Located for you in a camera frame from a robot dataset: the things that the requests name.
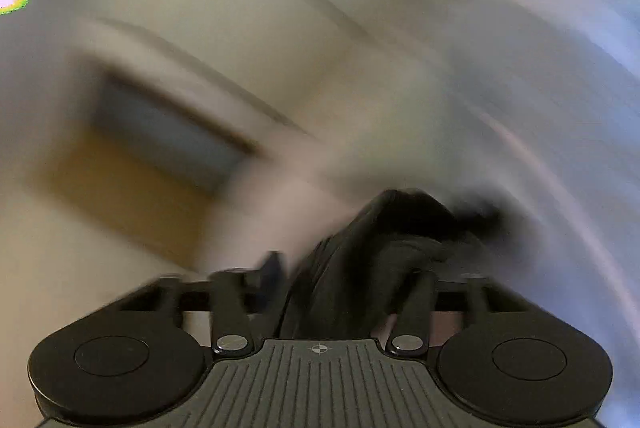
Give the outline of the black trousers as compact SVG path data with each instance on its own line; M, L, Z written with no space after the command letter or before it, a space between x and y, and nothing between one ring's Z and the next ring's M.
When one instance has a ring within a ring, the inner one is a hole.
M497 204L447 207L423 191L386 190L297 263L274 333L283 339L362 339L398 312L420 276L468 240L503 226Z

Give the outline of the cream wardrobe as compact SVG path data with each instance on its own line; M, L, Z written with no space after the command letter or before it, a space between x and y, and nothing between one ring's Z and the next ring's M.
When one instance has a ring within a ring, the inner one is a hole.
M61 133L40 185L106 231L183 267L235 173L293 122L142 26L82 19Z

